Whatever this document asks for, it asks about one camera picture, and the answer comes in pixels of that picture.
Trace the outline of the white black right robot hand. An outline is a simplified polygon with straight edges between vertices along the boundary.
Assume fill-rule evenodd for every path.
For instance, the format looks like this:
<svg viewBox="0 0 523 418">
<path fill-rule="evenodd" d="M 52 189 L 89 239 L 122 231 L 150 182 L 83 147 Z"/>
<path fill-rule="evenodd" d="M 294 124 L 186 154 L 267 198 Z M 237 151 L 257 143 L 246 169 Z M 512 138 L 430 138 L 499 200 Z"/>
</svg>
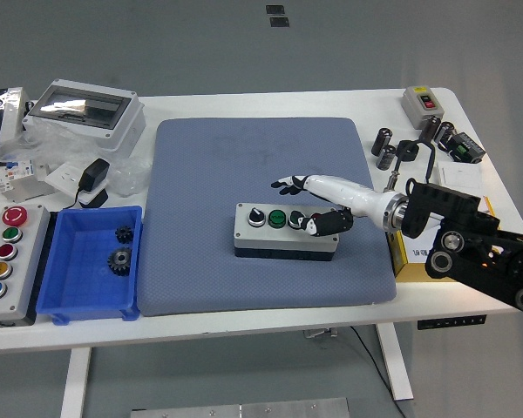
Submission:
<svg viewBox="0 0 523 418">
<path fill-rule="evenodd" d="M 326 176 L 289 176 L 272 183 L 281 195 L 307 191 L 320 199 L 341 206 L 340 210 L 316 217 L 301 217 L 300 227 L 309 235 L 321 237 L 346 232 L 353 219 L 367 217 L 380 229 L 392 233 L 401 227 L 406 197 L 396 192 L 376 192 L 347 179 Z"/>
</svg>

